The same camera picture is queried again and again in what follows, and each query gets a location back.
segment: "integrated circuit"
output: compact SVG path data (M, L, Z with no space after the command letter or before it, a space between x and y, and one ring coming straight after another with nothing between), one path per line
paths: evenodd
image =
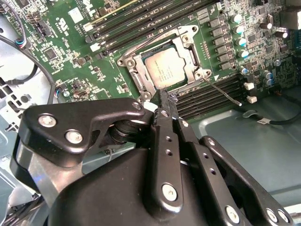
M52 60L52 59L56 58L56 53L52 48L47 49L45 51L45 55L46 55L48 60Z
M251 34L251 35L248 36L248 41L249 42L253 42L255 40L256 40L256 36L254 34Z
M268 46L265 48L266 53L270 53L273 51L273 46Z
M170 87L185 79L185 61L175 48L158 52L145 60L145 66L157 89Z

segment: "metal rivet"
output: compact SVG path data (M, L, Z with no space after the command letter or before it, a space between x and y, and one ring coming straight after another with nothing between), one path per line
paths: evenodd
M187 123L187 121L182 121L182 124L183 124L183 126L185 126L185 127L188 127L189 126L189 124Z
M230 220L233 221L233 223L235 223L235 224L239 223L239 216L236 213L235 209L233 209L233 207L226 206L226 213L227 213L228 217L230 218Z
M271 211L270 209L267 209L267 214L273 222L275 222L275 223L278 222L278 219L277 219L277 217L276 217L276 215L274 214L273 211Z
M286 223L289 222L287 216L284 214L284 212L282 210L278 210L278 214Z
M164 115L165 117L169 116L168 113L166 111L164 111L164 110L161 111L161 114Z
M208 142L209 142L209 144L211 144L212 146L215 145L215 142L214 142L212 139L210 139L210 138L208 138Z
M56 125L55 118L50 115L43 115L43 116L39 117L38 121L39 121L39 124L41 124L44 127L48 127L48 128Z
M162 186L162 192L164 197L171 202L177 199L177 191L171 185L164 184Z
M136 108L137 110L140 110L140 109L141 109L140 105L139 105L137 102L133 102L132 105L133 105L133 107Z
M68 131L65 137L72 144L79 144L83 140L83 136L74 130Z

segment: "ram slot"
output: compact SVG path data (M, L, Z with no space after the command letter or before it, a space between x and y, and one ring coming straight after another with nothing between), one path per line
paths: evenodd
M208 5L211 5L213 3L217 2L217 0L205 0L205 1L199 1L199 0L195 0L195 1L190 1L189 3L185 4L182 6L182 9L176 9L173 10L173 12L168 12L167 14L160 16L156 21L157 23L155 23L155 21L152 21L150 23L148 23L147 25L140 27L140 30L143 30L143 32L141 31L130 31L133 33L133 35L129 36L129 38L126 38L120 42L117 42L117 39L115 37L120 37L119 34L116 34L116 36L114 35L114 38L111 43L108 43L106 45L106 49L102 50L102 55L105 56L111 52L114 52L118 49L120 49L121 47L140 39L143 36L147 36L152 34L154 31L159 30L159 29L164 29L167 25L173 26L178 24L181 20L185 19L187 15L198 11L202 8L207 7Z

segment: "white connector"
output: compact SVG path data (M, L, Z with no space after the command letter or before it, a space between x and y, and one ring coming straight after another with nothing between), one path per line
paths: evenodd
M252 90L252 89L254 89L254 88L255 88L255 86L254 86L254 83L253 83L253 82L250 82L250 83L248 83L248 82L245 82L245 83L244 83L244 86L245 86L245 89L246 89L246 90Z
M246 97L247 101L250 103L250 104L254 104L257 102L257 97L250 97L250 96L247 96Z

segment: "cpu socket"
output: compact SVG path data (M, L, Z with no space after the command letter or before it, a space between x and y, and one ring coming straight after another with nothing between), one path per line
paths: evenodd
M141 96L150 100L158 89L180 93L199 85L211 70L203 69L193 37L195 25L180 26L130 48L118 61L126 66Z

